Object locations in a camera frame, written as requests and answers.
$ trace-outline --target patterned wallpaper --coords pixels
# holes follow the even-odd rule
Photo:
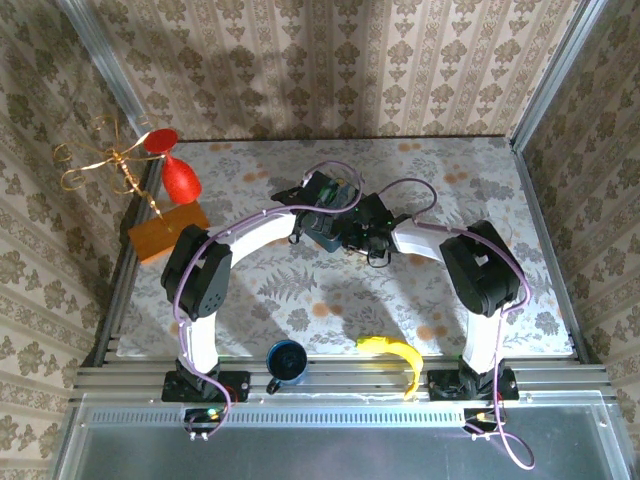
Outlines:
[[[117,107],[53,2],[0,2],[0,59],[0,478],[44,478],[130,198],[106,171],[74,193],[60,187],[52,146],[100,146],[108,133],[87,122]]]
[[[90,0],[184,139],[508,134],[578,0]]]
[[[610,3],[525,159],[585,338],[640,451],[640,3]]]

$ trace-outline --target table surface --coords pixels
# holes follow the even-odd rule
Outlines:
[[[424,220],[464,227],[489,219],[531,283],[531,304],[507,319],[505,355],[573,353],[515,158],[502,138],[198,142],[179,144],[172,153],[198,174],[199,202],[213,230],[261,210],[271,194],[296,185],[324,160],[361,171],[365,193],[402,177],[428,180],[439,201]],[[157,198],[168,203],[164,190]],[[431,195],[405,183],[383,199],[399,214],[428,205]],[[177,324],[160,286],[167,258],[139,268],[118,355],[177,353]],[[374,269],[363,256],[329,254],[304,237],[297,246],[275,242],[234,267],[217,316],[216,344],[222,355],[264,356],[275,342],[291,338],[311,355],[358,355],[357,337],[386,335],[423,355],[457,355],[465,331],[466,311],[442,264],[395,255],[388,267]]]

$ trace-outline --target black mug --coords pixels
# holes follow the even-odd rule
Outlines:
[[[273,395],[282,385],[295,385],[307,370],[307,352],[293,340],[276,343],[267,353],[267,369],[273,378],[267,393]]]

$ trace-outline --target orange block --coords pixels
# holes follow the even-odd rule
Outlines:
[[[133,249],[143,265],[171,252],[178,241],[180,232],[186,226],[195,224],[200,228],[209,227],[209,220],[198,202],[181,205],[163,213],[162,216],[166,224],[171,227],[171,231],[159,217],[154,217],[130,228],[127,232]]]

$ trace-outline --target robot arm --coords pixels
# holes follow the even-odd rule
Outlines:
[[[332,206],[332,201],[344,205],[345,196],[352,193],[352,186],[315,173],[302,187],[281,192],[272,199],[285,205]],[[489,222],[477,222],[468,230],[492,242],[513,259]],[[289,237],[296,243],[302,234],[310,236],[327,251],[333,252],[342,246],[366,253],[368,260],[385,256],[390,259],[391,253],[410,253],[444,263],[458,297],[468,310],[461,381],[472,392],[486,385],[495,361],[499,309],[515,300],[520,287],[517,276],[499,256],[469,238],[420,228],[408,215],[394,217],[377,194],[363,197],[353,211],[342,215],[294,211],[265,216],[213,242],[200,261],[201,266],[190,275],[180,299],[180,307],[192,320],[186,328],[186,355],[188,363],[198,372],[210,374],[218,365],[215,318],[226,296],[230,269],[269,242]],[[195,226],[187,227],[180,235],[162,275],[169,301],[174,300],[176,285],[186,264],[208,238],[205,231]]]
[[[291,213],[265,217],[246,230],[221,238],[218,243],[226,244],[231,249],[229,268],[233,268],[244,257],[266,244],[288,237],[293,230],[295,221],[296,216]],[[220,295],[223,298],[226,294],[226,285],[223,285],[223,288],[224,292],[211,292],[211,298],[215,300],[215,295]],[[216,313],[214,311],[211,315],[201,317],[187,327],[187,355],[190,356],[191,363],[196,370],[201,373],[210,372],[218,364],[215,343]]]

